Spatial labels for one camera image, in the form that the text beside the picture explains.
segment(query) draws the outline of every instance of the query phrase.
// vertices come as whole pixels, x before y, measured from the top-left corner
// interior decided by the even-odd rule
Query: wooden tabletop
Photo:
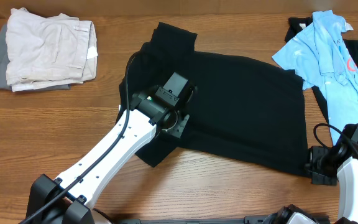
[[[159,21],[198,34],[195,49],[241,55],[275,65],[289,17],[309,14],[220,16],[82,17],[98,38],[95,80],[71,90],[12,93],[0,90],[0,223],[25,217],[30,186],[40,174],[54,178],[82,158],[114,126],[118,84],[129,56],[150,40]],[[342,14],[358,39],[358,13]],[[6,22],[0,19],[0,28]],[[313,127],[324,122],[311,90],[305,91],[308,145],[318,145]],[[324,142],[328,130],[319,132]],[[174,150],[156,168],[136,156],[112,179],[96,208],[113,218],[241,218],[267,215],[295,204],[335,220],[339,186],[256,164],[187,149]]]

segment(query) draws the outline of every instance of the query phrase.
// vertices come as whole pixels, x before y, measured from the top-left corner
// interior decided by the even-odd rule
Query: black cloth
[[[301,32],[304,28],[300,24],[305,24],[305,26],[310,25],[313,22],[313,19],[311,17],[307,18],[295,18],[290,17],[288,18],[288,23],[290,27],[288,28],[287,34],[285,35],[284,41],[288,42],[294,36],[297,35],[297,33]],[[351,55],[354,63],[356,64],[358,68],[358,40],[343,40],[346,48],[349,51],[349,54]],[[321,113],[324,116],[324,119],[328,123],[328,108],[327,108],[327,100],[324,98],[323,94],[321,93],[320,89],[317,86],[313,86],[311,88],[313,90],[314,97],[316,98],[317,104],[320,107]]]
[[[196,34],[160,23],[131,64],[130,95],[164,85],[173,72],[197,87],[181,139],[161,132],[137,155],[156,166],[184,147],[307,176],[303,80],[294,70],[251,58],[195,52],[195,39]],[[125,105],[123,83],[119,88]]]

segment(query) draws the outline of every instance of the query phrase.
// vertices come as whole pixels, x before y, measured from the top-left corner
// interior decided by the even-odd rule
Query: garment
[[[12,88],[6,83],[6,67],[9,63],[9,59],[7,57],[7,46],[5,42],[6,38],[6,24],[4,24],[0,31],[0,89],[12,90]],[[69,90],[69,85],[58,85],[58,86],[50,86],[43,89],[39,89],[40,91],[44,90]]]
[[[273,56],[285,70],[295,69],[304,90],[318,86],[327,100],[329,123],[338,129],[358,123],[358,69],[341,36],[351,29],[332,11],[314,12],[313,23]],[[331,130],[331,138],[336,144],[339,134]]]
[[[307,176],[302,79],[251,58],[195,52],[195,39],[194,33],[160,23],[130,65],[129,96],[164,85],[173,72],[197,87],[181,139],[161,132],[137,155],[156,166],[184,147]],[[123,83],[119,88],[126,105]]]
[[[290,41],[297,33],[301,32],[306,26],[310,25],[313,22],[311,17],[307,18],[288,18],[288,23],[290,27],[288,28],[287,34],[284,38],[285,42]],[[353,58],[354,63],[358,68],[358,40],[343,40],[346,48],[349,51],[349,54]],[[321,113],[324,116],[324,119],[328,123],[328,109],[327,101],[321,93],[320,89],[317,86],[311,88],[313,90],[314,97],[316,98],[317,104],[320,107]]]
[[[12,91],[83,83],[96,76],[96,33],[91,21],[64,14],[43,18],[12,9],[7,22],[9,60],[6,78]]]

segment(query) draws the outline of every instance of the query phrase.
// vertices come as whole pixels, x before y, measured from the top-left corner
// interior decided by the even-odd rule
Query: folded white cloth
[[[91,21],[64,14],[43,18],[11,9],[6,32],[6,81],[12,91],[83,83],[96,76],[96,33]],[[88,49],[93,55],[87,58]]]

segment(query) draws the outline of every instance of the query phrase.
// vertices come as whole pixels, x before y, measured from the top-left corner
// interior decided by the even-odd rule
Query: light blue cloth
[[[327,100],[329,123],[342,130],[358,123],[358,69],[342,39],[351,30],[333,12],[314,12],[313,23],[299,32],[273,59],[303,78],[303,89],[316,85]],[[336,144],[339,134],[331,130]]]

